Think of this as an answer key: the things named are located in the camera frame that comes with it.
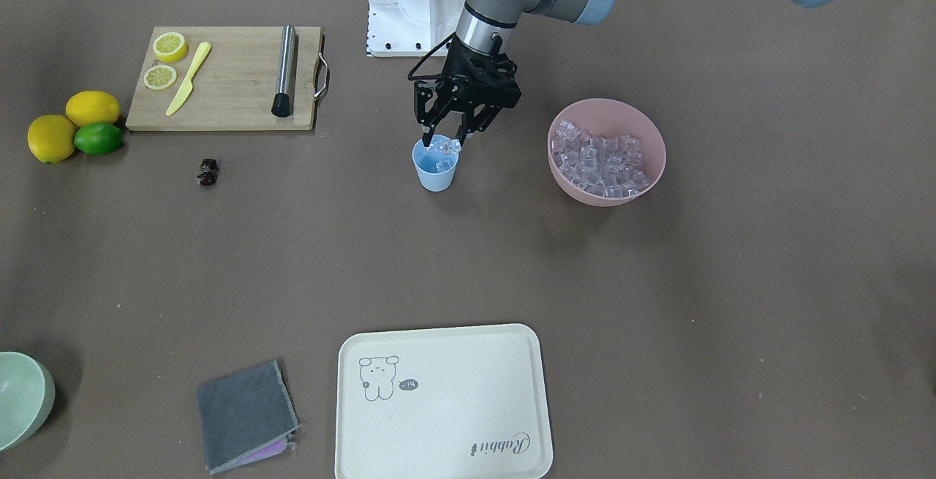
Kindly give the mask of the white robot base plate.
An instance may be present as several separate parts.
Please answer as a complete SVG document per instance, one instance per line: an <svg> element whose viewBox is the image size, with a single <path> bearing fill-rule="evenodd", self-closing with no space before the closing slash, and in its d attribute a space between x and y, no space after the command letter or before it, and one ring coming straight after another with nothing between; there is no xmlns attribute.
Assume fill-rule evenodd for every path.
<svg viewBox="0 0 936 479"><path fill-rule="evenodd" d="M447 55L464 0L368 0L366 53L371 57Z"/></svg>

